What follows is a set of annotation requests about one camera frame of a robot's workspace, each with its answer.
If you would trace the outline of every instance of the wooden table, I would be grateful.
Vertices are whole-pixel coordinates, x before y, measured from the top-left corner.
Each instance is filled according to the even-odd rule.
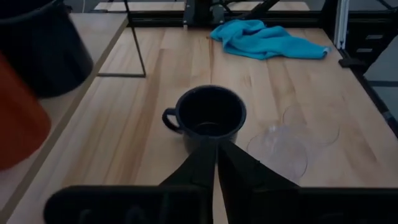
[[[52,128],[38,151],[13,168],[0,172],[0,223],[12,213],[32,182],[127,25],[127,17],[122,14],[71,14],[71,19],[94,61],[93,71],[73,91],[40,101],[50,116]]]
[[[333,46],[321,29],[288,31]],[[242,149],[279,123],[288,106],[333,102],[340,112],[340,136],[300,185],[398,186],[398,140],[351,70],[338,65],[335,48],[324,60],[259,61],[223,53],[209,32],[137,29],[147,78],[95,78],[8,223],[42,223],[45,201],[68,185],[159,184],[188,156],[181,136],[163,125],[161,114],[187,90],[209,83],[230,88],[244,100],[248,117],[237,140]],[[128,30],[122,34],[104,72],[140,69],[130,35]],[[213,210],[215,223],[227,223],[218,178]]]

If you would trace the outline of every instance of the floor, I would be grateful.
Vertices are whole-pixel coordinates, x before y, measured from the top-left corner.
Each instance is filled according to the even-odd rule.
[[[85,12],[92,10],[99,2],[104,0],[65,0],[65,4],[72,6],[74,12],[81,12],[84,7]],[[133,1],[170,1],[170,0],[133,0]],[[305,1],[311,10],[319,10],[322,8],[324,0],[302,0]],[[398,0],[385,0],[393,7],[398,6]],[[383,10],[385,7],[377,0],[351,0],[350,10]],[[396,37],[390,46],[381,54],[378,60],[371,66],[365,77],[368,80],[377,81],[398,81],[398,37]],[[398,87],[374,87],[392,115],[398,119]]]

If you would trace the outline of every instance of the dark blue mug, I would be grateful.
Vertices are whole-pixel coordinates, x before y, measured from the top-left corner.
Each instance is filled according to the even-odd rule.
[[[168,116],[175,116],[173,124]],[[183,135],[188,152],[204,139],[236,141],[246,120],[246,107],[240,97],[229,89],[215,85],[198,86],[167,108],[162,115],[166,127]]]

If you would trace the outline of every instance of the blue towel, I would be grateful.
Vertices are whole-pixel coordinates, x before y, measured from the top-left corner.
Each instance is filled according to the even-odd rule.
[[[218,26],[210,37],[223,42],[224,51],[256,59],[277,55],[290,58],[322,59],[329,47],[292,37],[283,27],[267,27],[259,20],[233,20]]]

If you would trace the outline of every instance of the metal frame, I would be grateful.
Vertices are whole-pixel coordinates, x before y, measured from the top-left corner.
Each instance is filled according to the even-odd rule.
[[[140,56],[143,75],[140,74],[101,74],[100,76],[145,77],[139,44],[134,27],[188,27],[212,29],[231,19],[259,19],[268,26],[289,28],[321,28],[336,45],[343,59],[342,67],[350,68],[360,84],[384,115],[387,123],[398,137],[398,123],[389,110],[363,77],[365,72],[376,61],[378,56],[398,34],[398,7],[383,4],[385,11],[349,12],[349,0],[326,0],[321,11],[268,11],[279,0],[265,0],[252,11],[230,11],[224,0],[187,0],[184,11],[146,11],[131,12],[127,6],[129,27]]]

